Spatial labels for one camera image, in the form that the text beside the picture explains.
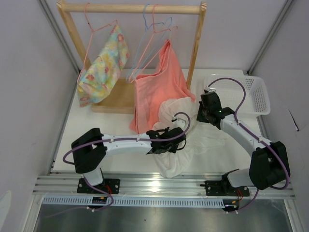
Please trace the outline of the white pleated skirt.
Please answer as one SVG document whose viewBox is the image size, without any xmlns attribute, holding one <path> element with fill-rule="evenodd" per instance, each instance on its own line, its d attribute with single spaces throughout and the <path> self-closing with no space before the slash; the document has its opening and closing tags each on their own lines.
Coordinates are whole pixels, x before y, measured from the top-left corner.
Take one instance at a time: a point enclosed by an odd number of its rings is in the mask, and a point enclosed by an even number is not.
<svg viewBox="0 0 309 232">
<path fill-rule="evenodd" d="M 186 140 L 181 142 L 175 153 L 168 151 L 154 155 L 160 174 L 164 178 L 173 178 L 181 174 L 191 164 L 195 155 L 207 154 L 225 145 L 228 135 L 209 123 L 197 121 L 198 106 L 189 97 L 169 99 L 161 103 L 158 112 L 158 122 L 153 130 L 173 129 L 177 126 L 183 130 L 187 128 L 187 117 L 178 115 L 178 120 L 172 122 L 173 116 L 178 112 L 188 114 L 191 125 L 186 133 Z"/>
</svg>

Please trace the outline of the light blue wire hanger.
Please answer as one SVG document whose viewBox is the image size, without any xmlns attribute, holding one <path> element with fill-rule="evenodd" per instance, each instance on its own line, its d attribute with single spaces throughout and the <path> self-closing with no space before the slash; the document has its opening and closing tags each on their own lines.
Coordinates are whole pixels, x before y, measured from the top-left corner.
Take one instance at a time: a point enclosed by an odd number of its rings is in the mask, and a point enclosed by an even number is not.
<svg viewBox="0 0 309 232">
<path fill-rule="evenodd" d="M 160 41 L 163 40 L 165 34 L 167 33 L 168 30 L 171 30 L 171 25 L 172 25 L 172 17 L 169 17 L 165 20 L 165 22 L 158 22 L 158 23 L 155 23 L 155 20 L 154 20 L 154 14 L 152 14 L 152 18 L 153 18 L 153 22 L 152 24 L 150 25 L 147 25 L 147 19 L 145 17 L 145 11 L 146 11 L 146 8 L 149 6 L 150 4 L 146 4 L 143 8 L 143 12 L 142 12 L 142 16 L 143 16 L 143 19 L 144 19 L 144 34 L 139 42 L 139 45 L 137 47 L 137 50 L 136 50 L 136 54 L 135 54 L 135 57 L 134 57 L 134 62 L 133 62 L 133 66 L 132 68 L 129 70 L 127 76 L 126 76 L 126 82 L 127 83 L 132 83 L 135 79 L 136 79 L 136 76 L 142 71 L 143 68 L 146 67 L 146 64 L 145 62 L 146 61 L 151 61 L 149 60 L 149 57 L 151 56 L 151 54 L 159 47 L 160 45 Z M 165 25 L 167 24 L 167 28 L 165 30 L 161 30 L 161 31 L 156 31 L 155 30 L 155 25 Z M 144 38 L 146 37 L 147 33 L 148 33 L 148 30 L 149 29 L 152 29 L 153 30 L 153 34 L 149 40 L 149 42 L 147 43 L 147 46 L 145 48 L 145 50 L 143 51 L 143 54 L 140 56 L 140 59 L 139 61 L 137 61 L 137 58 L 138 58 L 138 55 L 140 53 L 140 47 L 144 41 Z M 154 35 L 156 33 L 162 33 L 163 32 L 163 35 L 160 37 L 160 39 L 156 42 L 155 44 L 155 47 L 152 48 L 152 50 L 150 51 L 150 53 L 148 54 L 148 56 L 146 58 L 143 59 L 143 56 L 144 56 L 144 53 L 147 51 L 147 48 L 149 46 L 149 44 L 151 43 Z"/>
</svg>

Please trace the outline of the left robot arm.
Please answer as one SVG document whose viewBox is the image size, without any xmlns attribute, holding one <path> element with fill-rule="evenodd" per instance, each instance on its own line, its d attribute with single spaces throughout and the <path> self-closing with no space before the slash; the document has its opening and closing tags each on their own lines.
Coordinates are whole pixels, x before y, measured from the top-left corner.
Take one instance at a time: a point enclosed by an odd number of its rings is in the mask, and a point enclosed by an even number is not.
<svg viewBox="0 0 309 232">
<path fill-rule="evenodd" d="M 93 193 L 100 193 L 105 182 L 98 166 L 105 157 L 129 153 L 176 153 L 182 142 L 186 142 L 186 135 L 180 127 L 125 137 L 104 135 L 99 128 L 93 128 L 72 142 L 73 165 L 76 173 L 86 177 L 88 188 Z"/>
</svg>

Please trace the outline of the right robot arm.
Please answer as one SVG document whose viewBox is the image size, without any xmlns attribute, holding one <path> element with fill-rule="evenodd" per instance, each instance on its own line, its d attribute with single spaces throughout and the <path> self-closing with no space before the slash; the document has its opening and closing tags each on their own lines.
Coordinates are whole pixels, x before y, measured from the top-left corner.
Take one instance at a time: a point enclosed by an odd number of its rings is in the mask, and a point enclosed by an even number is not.
<svg viewBox="0 0 309 232">
<path fill-rule="evenodd" d="M 227 133 L 251 157 L 249 168 L 226 173 L 227 179 L 220 183 L 221 191 L 231 195 L 240 186 L 254 186 L 258 190 L 286 189 L 290 182 L 290 171 L 285 145 L 257 135 L 238 119 L 237 111 L 221 106 L 215 92 L 207 91 L 200 97 L 197 120 L 210 123 Z"/>
</svg>

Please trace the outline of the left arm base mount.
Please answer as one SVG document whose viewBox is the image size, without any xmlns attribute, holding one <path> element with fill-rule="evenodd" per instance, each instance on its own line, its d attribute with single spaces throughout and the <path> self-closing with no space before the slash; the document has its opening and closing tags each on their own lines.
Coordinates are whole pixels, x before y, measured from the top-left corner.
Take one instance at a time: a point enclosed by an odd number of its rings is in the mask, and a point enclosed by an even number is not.
<svg viewBox="0 0 309 232">
<path fill-rule="evenodd" d="M 120 179 L 105 178 L 102 184 L 96 185 L 94 187 L 109 194 L 118 194 L 120 188 Z M 79 183 L 77 186 L 77 193 L 95 194 L 100 193 L 100 191 L 89 187 L 86 181 L 81 178 L 79 179 Z"/>
</svg>

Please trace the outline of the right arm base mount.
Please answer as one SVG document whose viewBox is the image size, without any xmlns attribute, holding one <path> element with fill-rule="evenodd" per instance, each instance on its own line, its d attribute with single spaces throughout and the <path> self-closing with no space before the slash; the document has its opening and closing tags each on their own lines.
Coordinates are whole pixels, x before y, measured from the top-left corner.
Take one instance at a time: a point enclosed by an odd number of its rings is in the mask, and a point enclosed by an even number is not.
<svg viewBox="0 0 309 232">
<path fill-rule="evenodd" d="M 236 170 L 223 174 L 221 180 L 206 180 L 199 186 L 205 189 L 207 196 L 249 197 L 250 192 L 247 186 L 233 187 L 228 181 L 228 174 Z"/>
</svg>

